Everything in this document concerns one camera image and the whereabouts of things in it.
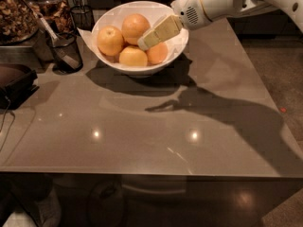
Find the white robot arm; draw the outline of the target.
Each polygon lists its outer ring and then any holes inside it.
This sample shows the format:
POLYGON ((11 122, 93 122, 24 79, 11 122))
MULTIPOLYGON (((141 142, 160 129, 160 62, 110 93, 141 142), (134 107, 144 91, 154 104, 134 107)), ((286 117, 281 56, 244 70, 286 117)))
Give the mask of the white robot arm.
POLYGON ((303 0, 174 0, 173 13, 159 19, 139 39, 147 50, 177 36, 181 30, 196 30, 222 18, 240 18, 280 9, 303 31, 303 0))

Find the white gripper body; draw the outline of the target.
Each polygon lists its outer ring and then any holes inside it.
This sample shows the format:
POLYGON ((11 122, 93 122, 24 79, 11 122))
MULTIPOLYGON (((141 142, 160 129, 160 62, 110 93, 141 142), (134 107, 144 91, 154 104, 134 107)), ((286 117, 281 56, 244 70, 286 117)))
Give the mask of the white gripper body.
POLYGON ((196 30, 211 24, 204 12, 202 0, 175 0, 171 7, 187 30, 196 30))

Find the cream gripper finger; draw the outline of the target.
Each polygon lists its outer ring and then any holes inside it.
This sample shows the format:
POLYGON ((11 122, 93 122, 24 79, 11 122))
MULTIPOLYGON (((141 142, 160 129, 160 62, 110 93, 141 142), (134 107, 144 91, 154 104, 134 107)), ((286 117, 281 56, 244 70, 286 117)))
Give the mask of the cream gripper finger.
POLYGON ((138 46, 142 50, 148 50, 177 36, 182 28, 183 24, 177 15, 165 15, 138 39, 138 46))

